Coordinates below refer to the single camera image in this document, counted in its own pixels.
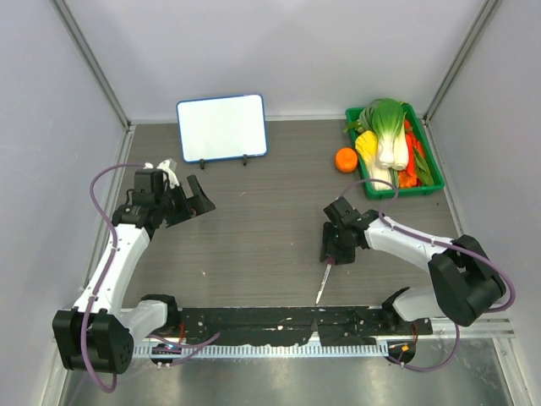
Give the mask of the blue framed whiteboard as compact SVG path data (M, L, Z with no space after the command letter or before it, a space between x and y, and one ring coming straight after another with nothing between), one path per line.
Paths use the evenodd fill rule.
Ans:
M265 104L260 94L180 101L176 113L185 162L267 154Z

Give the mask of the white marker magenta cap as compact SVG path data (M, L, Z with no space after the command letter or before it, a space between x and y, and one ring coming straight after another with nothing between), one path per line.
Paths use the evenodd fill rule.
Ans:
M315 298L315 302L314 302L315 305L318 305L320 303L323 292L325 291L325 286L327 284L329 275L331 274L331 269L334 266L334 264L335 264L335 260L333 258L330 258L327 261L325 272L324 272L324 275L323 275L321 283L320 283L320 288L318 290L318 293L316 294L316 298Z

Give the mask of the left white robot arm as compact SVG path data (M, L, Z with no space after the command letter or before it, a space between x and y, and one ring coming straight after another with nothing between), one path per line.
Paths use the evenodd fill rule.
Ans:
M171 295L147 294L131 311L122 311L134 269L160 226L170 228L216 208L195 175L187 177L192 192L187 196L170 164L136 170L125 202L105 218L109 240L85 291L71 309L54 316L52 330L66 370L121 375L135 344L153 332L171 337L178 331L181 316Z

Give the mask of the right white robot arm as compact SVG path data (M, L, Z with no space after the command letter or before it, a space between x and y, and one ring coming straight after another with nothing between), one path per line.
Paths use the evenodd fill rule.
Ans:
M324 213L321 260L346 265L355 261L359 249L378 250L428 273L430 287L403 288L382 305L381 321L390 333L404 332L413 321L441 316L458 326L471 326L507 293L504 280L471 236L441 239L375 210L361 213L343 197Z

